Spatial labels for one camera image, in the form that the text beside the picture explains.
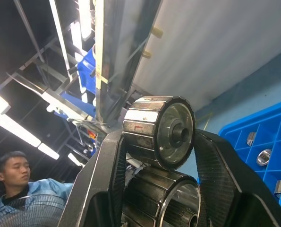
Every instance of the blue plastic bin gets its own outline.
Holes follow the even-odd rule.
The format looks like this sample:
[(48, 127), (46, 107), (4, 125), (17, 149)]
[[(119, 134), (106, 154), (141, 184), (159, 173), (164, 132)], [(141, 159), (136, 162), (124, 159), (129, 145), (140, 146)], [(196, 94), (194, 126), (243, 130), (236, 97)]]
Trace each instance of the blue plastic bin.
[(95, 59), (93, 57), (92, 49), (89, 50), (87, 55), (77, 64), (77, 70), (79, 72), (80, 82), (82, 87), (85, 87), (93, 94), (96, 93), (95, 88), (95, 76), (91, 77), (91, 73), (95, 69)]
[[(252, 146), (246, 143), (248, 134), (256, 132)], [(278, 180), (281, 180), (281, 103), (233, 122), (219, 132), (235, 148), (239, 157), (248, 164), (265, 182), (271, 193)], [(272, 149), (268, 165), (256, 163), (258, 154)]]

